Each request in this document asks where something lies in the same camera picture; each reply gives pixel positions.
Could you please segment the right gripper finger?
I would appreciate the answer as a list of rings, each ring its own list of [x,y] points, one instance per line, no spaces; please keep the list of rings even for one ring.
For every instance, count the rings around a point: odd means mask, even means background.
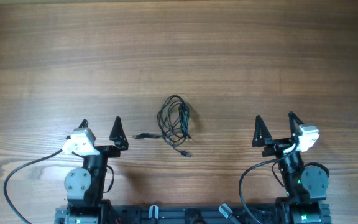
[[[288,119],[290,124],[291,135],[296,136],[299,133],[300,125],[303,125],[304,122],[302,122],[302,120],[299,117],[297,117],[297,115],[292,111],[288,113]]]
[[[273,138],[260,115],[255,118],[255,131],[252,147],[264,147],[273,144]]]

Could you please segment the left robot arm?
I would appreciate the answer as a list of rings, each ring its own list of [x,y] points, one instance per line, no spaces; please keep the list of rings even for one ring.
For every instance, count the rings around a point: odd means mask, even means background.
[[[83,159],[80,168],[69,171],[64,186],[67,192],[68,205],[56,209],[55,223],[60,224],[104,224],[121,222],[120,215],[103,199],[106,173],[112,170],[108,165],[109,158],[119,157],[122,151],[128,150],[129,143],[119,116],[116,117],[109,135],[111,145],[97,146],[96,137],[83,120],[78,128],[67,136],[63,145],[65,154],[73,154]]]

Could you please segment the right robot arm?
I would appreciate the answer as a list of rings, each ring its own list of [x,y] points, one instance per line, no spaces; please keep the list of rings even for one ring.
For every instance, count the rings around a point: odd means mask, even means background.
[[[261,116],[255,118],[252,146],[262,147],[264,157],[273,156],[282,176],[286,197],[276,199],[279,223],[331,223],[327,198],[329,170],[318,162],[304,163],[306,152],[319,138],[315,125],[302,122],[295,113],[288,114],[289,138],[274,139]]]

